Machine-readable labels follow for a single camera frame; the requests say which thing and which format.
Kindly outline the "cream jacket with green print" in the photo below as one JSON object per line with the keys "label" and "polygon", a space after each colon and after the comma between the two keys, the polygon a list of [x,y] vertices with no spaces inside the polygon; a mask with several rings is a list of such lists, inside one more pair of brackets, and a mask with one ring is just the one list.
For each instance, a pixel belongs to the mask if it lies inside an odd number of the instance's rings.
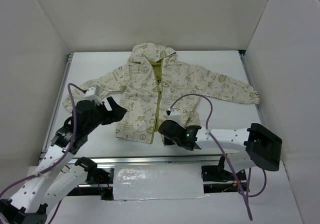
{"label": "cream jacket with green print", "polygon": [[240,104],[260,101],[251,85],[179,61],[174,49],[153,43],[134,46],[125,65],[81,84],[63,106],[71,111],[74,103],[84,99],[84,90],[95,85],[100,88],[101,100],[112,92],[122,94],[120,105],[127,113],[118,123],[116,136],[147,144],[153,142],[154,133],[168,119],[170,106],[179,109],[179,124],[187,127],[200,124],[196,107],[202,95]]}

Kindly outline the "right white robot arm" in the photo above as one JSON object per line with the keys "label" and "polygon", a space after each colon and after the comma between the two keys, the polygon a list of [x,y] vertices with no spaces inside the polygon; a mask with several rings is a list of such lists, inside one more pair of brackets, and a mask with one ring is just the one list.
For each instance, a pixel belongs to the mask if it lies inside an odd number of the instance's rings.
{"label": "right white robot arm", "polygon": [[218,166],[218,175],[230,179],[235,172],[251,167],[266,171],[278,171],[282,139],[258,123],[245,129],[206,129],[201,126],[181,127],[173,120],[166,120],[159,129],[165,145],[177,145],[189,151],[218,148],[236,153],[223,157]]}

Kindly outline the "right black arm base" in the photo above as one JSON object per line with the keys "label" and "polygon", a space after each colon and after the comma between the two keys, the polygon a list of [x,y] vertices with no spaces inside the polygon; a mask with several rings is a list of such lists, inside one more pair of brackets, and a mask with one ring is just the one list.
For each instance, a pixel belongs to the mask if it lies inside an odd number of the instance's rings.
{"label": "right black arm base", "polygon": [[228,182],[235,181],[234,175],[225,170],[228,167],[225,164],[225,158],[222,156],[217,165],[205,165],[201,167],[201,176],[203,181]]}

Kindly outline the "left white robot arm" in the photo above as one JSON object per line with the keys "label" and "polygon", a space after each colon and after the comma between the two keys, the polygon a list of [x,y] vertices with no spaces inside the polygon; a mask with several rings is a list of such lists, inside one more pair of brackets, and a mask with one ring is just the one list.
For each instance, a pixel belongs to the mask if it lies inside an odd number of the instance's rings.
{"label": "left white robot arm", "polygon": [[87,142],[89,134],[100,125],[119,122],[125,116],[126,109],[112,97],[107,101],[110,110],[103,102],[97,104],[92,100],[76,104],[34,173],[20,180],[22,187],[9,199],[1,199],[1,223],[45,223],[55,205],[77,185],[98,181],[100,174],[108,176],[108,172],[87,157],[81,157],[65,174],[61,173]]}

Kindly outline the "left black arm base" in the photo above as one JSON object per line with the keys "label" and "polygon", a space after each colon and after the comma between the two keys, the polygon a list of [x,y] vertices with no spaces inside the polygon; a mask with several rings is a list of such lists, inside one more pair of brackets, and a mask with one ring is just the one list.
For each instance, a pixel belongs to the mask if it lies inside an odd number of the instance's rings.
{"label": "left black arm base", "polygon": [[85,182],[88,184],[110,184],[112,183],[112,172],[107,172],[104,169],[98,168],[98,165],[93,160],[87,157],[81,157],[78,159],[75,166],[80,166],[86,172],[86,179]]}

